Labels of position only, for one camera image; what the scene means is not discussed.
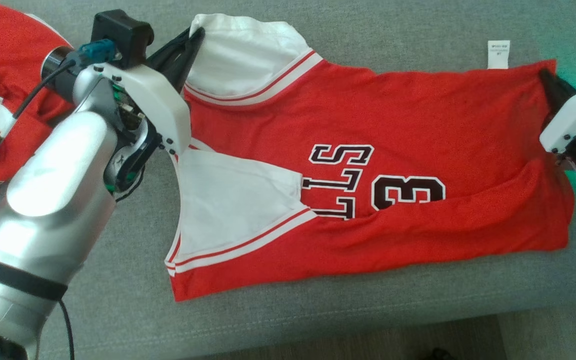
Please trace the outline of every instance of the black cable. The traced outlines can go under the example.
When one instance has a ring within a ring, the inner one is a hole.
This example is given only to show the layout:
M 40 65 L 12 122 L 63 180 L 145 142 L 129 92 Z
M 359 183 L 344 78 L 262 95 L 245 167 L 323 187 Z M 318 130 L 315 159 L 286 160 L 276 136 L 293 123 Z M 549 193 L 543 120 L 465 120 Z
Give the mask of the black cable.
M 137 183 L 128 191 L 128 193 L 122 195 L 121 197 L 119 197 L 115 200 L 117 203 L 119 203 L 122 200 L 126 200 L 126 198 L 128 198 L 128 196 L 131 196 L 133 194 L 133 192 L 135 192 L 135 190 L 137 190 L 137 188 L 142 184 L 142 180 L 144 180 L 144 171 L 146 171 L 146 166 L 141 168 L 141 172 L 139 173 L 139 179 L 137 180 Z
M 66 70 L 70 69 L 72 66 L 74 66 L 75 63 L 76 63 L 75 60 L 70 60 L 70 61 L 67 61 L 66 63 L 62 64 L 61 66 L 59 66 L 59 68 L 57 68 L 57 70 L 53 71 L 50 75 L 46 76 L 45 79 L 41 80 L 41 82 L 39 82 L 39 84 L 37 86 L 35 86 L 34 89 L 32 89 L 30 94 L 28 94 L 28 96 L 26 96 L 25 100 L 23 100 L 21 105 L 19 105 L 19 108 L 12 115 L 13 126 L 14 126 L 15 122 L 17 121 L 17 119 L 19 119 L 21 114 L 24 112 L 24 110 L 28 107 L 30 102 L 35 98 L 35 96 L 37 96 L 37 94 L 39 94 L 39 91 L 41 91 L 41 89 L 43 89 L 46 86 L 46 84 L 48 84 L 49 82 L 52 82 L 52 80 L 54 80 L 61 73 L 63 73 L 64 71 L 66 71 Z M 4 141 L 4 139 L 2 137 L 0 137 L 0 146 L 2 145 L 3 141 Z
M 66 322 L 66 331 L 68 332 L 68 348 L 70 349 L 70 360 L 75 360 L 75 339 L 73 338 L 73 326 L 71 326 L 71 317 L 68 316 L 68 310 L 63 300 L 59 300 L 63 321 Z

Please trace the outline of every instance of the red stripe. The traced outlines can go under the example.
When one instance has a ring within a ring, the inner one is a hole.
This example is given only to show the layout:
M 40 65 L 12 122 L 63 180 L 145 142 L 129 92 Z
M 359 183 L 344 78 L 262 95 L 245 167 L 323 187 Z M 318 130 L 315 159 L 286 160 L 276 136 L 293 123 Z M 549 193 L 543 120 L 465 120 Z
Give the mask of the red stripe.
M 300 66 L 302 63 L 304 63 L 304 61 L 308 60 L 308 58 L 310 58 L 313 54 L 315 53 L 315 50 L 310 51 L 306 56 L 303 57 L 303 59 L 297 61 L 296 64 L 294 64 L 293 66 L 291 66 L 288 70 L 286 70 L 284 73 L 282 73 L 281 76 L 277 77 L 273 82 L 271 82 L 268 86 L 266 86 L 265 88 L 259 90 L 258 92 L 252 94 L 252 95 L 248 95 L 248 96 L 243 96 L 243 97 L 238 97 L 238 98 L 218 98 L 218 97 L 214 97 L 214 96 L 210 96 L 206 93 L 203 93 L 197 89 L 194 89 L 192 86 L 190 86 L 189 84 L 186 84 L 185 86 L 198 93 L 201 94 L 202 96 L 205 96 L 206 98 L 212 99 L 212 100 L 217 100 L 217 101 L 241 101 L 241 100 L 246 100 L 246 99 L 250 99 L 250 98 L 254 98 L 255 96 L 259 96 L 262 93 L 268 91 L 268 89 L 272 88 L 275 84 L 277 84 L 279 82 L 279 80 L 283 79 L 286 77 L 286 75 L 290 74 L 291 71 L 295 70 L 295 68 L 297 68 L 298 66 Z
M 180 246 L 181 246 L 181 235 L 179 235 L 178 241 L 176 242 L 176 246 L 174 247 L 174 251 L 172 251 L 172 256 L 170 256 L 170 259 L 168 260 L 169 263 L 171 263 L 175 259 L 175 256 L 177 256 L 177 251 L 179 251 Z
M 225 253 L 228 253 L 230 251 L 233 250 L 237 250 L 239 248 L 243 248 L 244 246 L 247 246 L 248 244 L 252 244 L 254 242 L 256 242 L 257 240 L 265 237 L 266 235 L 272 233 L 273 231 L 277 230 L 278 228 L 281 228 L 283 225 L 285 225 L 286 223 L 288 223 L 289 221 L 292 221 L 293 219 L 299 217 L 300 215 L 306 214 L 307 212 L 310 212 L 310 209 L 304 209 L 301 210 L 300 212 L 297 212 L 297 214 L 292 215 L 291 217 L 285 219 L 284 221 L 282 221 L 281 223 L 279 223 L 278 225 L 274 226 L 273 228 L 271 228 L 270 230 L 264 232 L 261 235 L 258 235 L 257 237 L 254 237 L 248 241 L 246 241 L 245 243 L 241 243 L 238 244 L 237 246 L 233 246 L 231 248 L 227 248 L 226 250 L 222 250 L 222 251 L 217 251 L 217 252 L 213 252 L 213 253 L 207 253 L 206 255 L 199 255 L 199 256 L 195 256 L 195 257 L 191 257 L 188 260 L 184 260 L 182 262 L 176 262 L 175 265 L 176 266 L 181 266 L 183 264 L 188 264 L 189 262 L 193 262 L 194 260 L 199 260 L 199 259 L 204 259 L 204 258 L 210 258 L 212 256 L 217 256 L 217 255 L 222 255 Z M 177 250 L 179 249 L 179 244 L 177 244 L 176 249 L 174 250 L 174 253 L 177 253 Z

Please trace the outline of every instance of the gray fabric surface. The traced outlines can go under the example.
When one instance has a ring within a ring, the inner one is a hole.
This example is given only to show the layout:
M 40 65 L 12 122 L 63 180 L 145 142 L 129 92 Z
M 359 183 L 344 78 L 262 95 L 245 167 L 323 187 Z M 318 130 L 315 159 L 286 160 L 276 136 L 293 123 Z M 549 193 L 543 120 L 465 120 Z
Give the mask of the gray fabric surface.
M 484 68 L 486 41 L 510 39 L 510 64 L 557 57 L 576 85 L 576 3 L 566 0 L 3 0 L 86 43 L 96 12 L 124 9 L 150 22 L 153 49 L 198 13 L 291 23 L 329 59 L 375 71 Z M 314 278 L 174 303 L 163 257 L 176 229 L 170 160 L 158 153 L 122 202 L 65 297 L 79 360 L 174 360 L 304 338 L 576 302 L 576 210 L 567 249 Z M 64 359 L 59 310 L 42 359 Z
M 576 306 L 499 315 L 507 360 L 576 359 Z
M 496 315 L 308 339 L 192 360 L 428 360 L 436 347 L 445 349 L 458 360 L 515 360 L 506 357 L 505 339 Z M 569 359 L 571 357 L 531 358 Z

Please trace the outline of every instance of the floor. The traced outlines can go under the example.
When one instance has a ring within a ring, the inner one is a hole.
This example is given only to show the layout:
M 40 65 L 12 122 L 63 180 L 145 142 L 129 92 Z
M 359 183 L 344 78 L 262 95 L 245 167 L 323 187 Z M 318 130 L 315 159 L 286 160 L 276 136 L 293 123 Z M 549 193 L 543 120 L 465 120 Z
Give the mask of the floor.
M 195 360 L 576 360 L 576 306 L 476 317 L 236 351 Z

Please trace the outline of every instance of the gray couch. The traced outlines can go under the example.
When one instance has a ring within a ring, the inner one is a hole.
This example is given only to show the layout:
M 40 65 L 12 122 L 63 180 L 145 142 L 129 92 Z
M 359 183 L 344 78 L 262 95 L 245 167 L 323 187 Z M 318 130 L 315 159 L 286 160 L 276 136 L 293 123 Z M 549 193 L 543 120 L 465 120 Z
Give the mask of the gray couch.
M 284 20 L 326 59 L 378 72 L 484 68 L 487 40 L 510 39 L 511 66 L 556 57 L 560 73 L 576 85 L 576 2 L 569 0 L 1 3 L 45 19 L 75 45 L 87 41 L 93 15 L 109 9 L 151 23 L 157 37 L 153 49 L 198 13 Z M 170 160 L 158 153 L 140 189 L 120 203 L 71 283 L 64 300 L 78 360 L 176 360 L 576 302 L 575 209 L 570 243 L 561 251 L 258 285 L 174 303 L 163 258 L 176 230 L 176 186 Z M 45 326 L 41 356 L 67 358 L 58 309 Z

